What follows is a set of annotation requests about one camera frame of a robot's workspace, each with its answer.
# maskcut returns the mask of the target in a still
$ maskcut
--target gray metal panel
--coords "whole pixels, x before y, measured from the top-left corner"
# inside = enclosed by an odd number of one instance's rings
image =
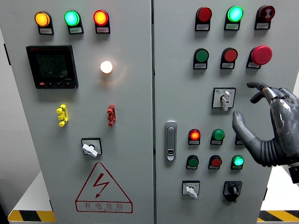
[[[262,5],[272,5],[276,15],[270,30],[254,31],[256,12]],[[244,10],[239,31],[223,31],[227,10],[240,5]],[[194,32],[196,11],[209,7],[213,12],[211,30]],[[266,100],[256,105],[249,102],[257,90],[246,83],[260,81],[270,86],[293,90],[299,70],[298,1],[220,1],[220,0],[156,0],[155,30],[155,101],[156,101],[156,169],[157,223],[256,223],[266,191],[270,168],[258,165],[242,146],[235,146],[232,112],[244,113],[249,127],[262,139],[273,137],[269,106]],[[259,45],[272,48],[271,61],[260,70],[246,69],[250,51]],[[237,49],[234,70],[220,70],[225,48]],[[196,49],[209,52],[207,70],[193,70]],[[235,105],[225,112],[212,109],[214,87],[235,87]],[[178,124],[177,158],[167,163],[164,158],[164,125],[168,120]],[[200,146],[188,146],[188,132],[201,131]],[[211,146],[213,130],[225,132],[222,146]],[[199,158],[197,170],[186,170],[191,154]],[[220,170],[208,170],[209,158],[220,155]],[[243,170],[231,170],[234,155],[241,154]],[[182,181],[199,180],[198,200],[182,196]],[[236,203],[224,201],[225,181],[242,181]]]
[[[110,35],[95,34],[93,13],[98,9],[109,13]],[[80,14],[83,35],[69,35],[68,10]],[[54,36],[38,34],[38,11],[51,15]],[[150,0],[2,0],[0,24],[57,222],[153,223]],[[25,47],[59,44],[73,46],[79,88],[37,90]],[[105,60],[114,65],[109,75],[100,71]],[[69,122],[59,127],[56,109],[62,103]],[[113,127],[107,120],[110,104],[117,116]],[[81,138],[91,137],[101,138],[103,155],[96,159],[82,152]],[[132,214],[76,211],[75,200],[96,162],[130,198]]]

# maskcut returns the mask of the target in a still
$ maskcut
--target white glowing light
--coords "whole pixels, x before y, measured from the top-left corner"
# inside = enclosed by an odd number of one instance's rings
[[[110,61],[104,61],[100,68],[102,72],[108,74],[112,71],[112,63]]]

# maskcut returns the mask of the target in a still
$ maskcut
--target white switch knob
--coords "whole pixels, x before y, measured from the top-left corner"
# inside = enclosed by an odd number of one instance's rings
[[[83,149],[84,153],[87,153],[94,158],[97,157],[97,155],[98,155],[98,152],[94,150],[93,146],[88,146],[88,145],[84,144],[82,149]]]
[[[225,111],[228,111],[228,105],[230,102],[230,93],[228,91],[224,91],[224,96],[221,97],[221,102],[222,102],[222,108]]]
[[[195,193],[194,189],[193,188],[189,188],[189,187],[186,187],[187,188],[187,192],[188,194],[193,197],[194,199],[197,199],[197,194]]]

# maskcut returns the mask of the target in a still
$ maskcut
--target digital meter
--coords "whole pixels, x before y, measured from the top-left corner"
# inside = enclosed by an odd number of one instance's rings
[[[76,89],[78,80],[71,45],[27,46],[37,89]]]

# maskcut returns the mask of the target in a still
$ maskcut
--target red warning sticker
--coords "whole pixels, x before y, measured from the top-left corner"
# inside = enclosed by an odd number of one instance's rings
[[[100,162],[97,162],[76,199],[78,212],[133,213],[133,203]]]

